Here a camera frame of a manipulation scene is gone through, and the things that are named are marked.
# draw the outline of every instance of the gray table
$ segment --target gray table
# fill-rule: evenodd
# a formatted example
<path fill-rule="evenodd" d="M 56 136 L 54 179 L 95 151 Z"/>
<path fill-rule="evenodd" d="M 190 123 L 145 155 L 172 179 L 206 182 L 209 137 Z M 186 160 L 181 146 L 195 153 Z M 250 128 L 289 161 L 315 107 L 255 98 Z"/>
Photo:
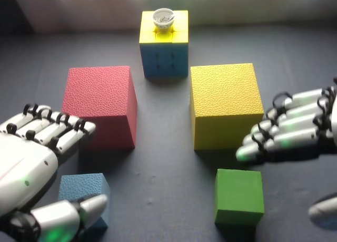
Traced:
<path fill-rule="evenodd" d="M 279 91 L 326 87 L 336 74 L 337 29 L 247 26 L 192 29 L 190 65 L 253 63 L 264 108 Z M 56 201 L 61 175 L 103 172 L 110 228 L 100 241 L 226 241 L 214 226 L 217 168 L 240 168 L 234 151 L 195 153 L 190 80 L 144 78 L 137 32 L 0 38 L 0 121 L 25 103 L 61 108 L 70 67 L 130 65 L 138 99 L 133 151 L 76 155 L 38 206 Z M 336 241 L 315 228 L 308 207 L 337 191 L 337 159 L 250 167 L 262 172 L 265 215 L 256 241 Z M 10 241 L 0 235 L 0 241 Z"/>

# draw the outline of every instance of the wall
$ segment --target wall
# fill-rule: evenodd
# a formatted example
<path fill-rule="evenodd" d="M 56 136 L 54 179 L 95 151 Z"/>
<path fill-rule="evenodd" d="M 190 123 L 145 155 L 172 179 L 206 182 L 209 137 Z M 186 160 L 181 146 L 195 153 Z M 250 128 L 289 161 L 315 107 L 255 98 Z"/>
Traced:
<path fill-rule="evenodd" d="M 141 13 L 188 9 L 190 24 L 241 24 L 330 18 L 337 0 L 17 0 L 38 33 L 139 28 Z"/>
<path fill-rule="evenodd" d="M 16 0 L 0 0 L 0 35 L 32 32 L 33 29 Z"/>

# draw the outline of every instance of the yellow face of rubik's cube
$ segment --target yellow face of rubik's cube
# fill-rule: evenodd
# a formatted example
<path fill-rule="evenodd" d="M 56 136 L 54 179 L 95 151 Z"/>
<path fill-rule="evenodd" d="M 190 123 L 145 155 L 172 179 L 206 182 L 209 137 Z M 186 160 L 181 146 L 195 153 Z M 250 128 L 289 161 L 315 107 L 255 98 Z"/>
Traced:
<path fill-rule="evenodd" d="M 143 12 L 141 22 L 139 44 L 145 77 L 187 77 L 188 11 L 174 11 L 173 25 L 165 32 L 154 25 L 153 13 L 154 11 Z"/>

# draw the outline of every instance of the white backdrop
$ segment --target white backdrop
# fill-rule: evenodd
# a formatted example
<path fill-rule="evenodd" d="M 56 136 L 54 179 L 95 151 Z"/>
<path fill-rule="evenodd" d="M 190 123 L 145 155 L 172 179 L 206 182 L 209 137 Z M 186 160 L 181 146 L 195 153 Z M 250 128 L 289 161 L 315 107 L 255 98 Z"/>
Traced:
<path fill-rule="evenodd" d="M 187 9 L 190 25 L 337 16 L 337 0 L 17 0 L 38 33 L 139 28 L 142 11 Z"/>

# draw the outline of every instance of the red block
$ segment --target red block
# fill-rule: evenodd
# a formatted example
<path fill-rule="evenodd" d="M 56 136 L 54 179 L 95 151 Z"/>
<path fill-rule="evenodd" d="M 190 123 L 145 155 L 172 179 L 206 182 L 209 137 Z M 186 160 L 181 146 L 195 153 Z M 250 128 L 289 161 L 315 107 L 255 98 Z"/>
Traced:
<path fill-rule="evenodd" d="M 135 147 L 137 99 L 129 66 L 71 68 L 62 111 L 96 124 L 91 149 Z"/>

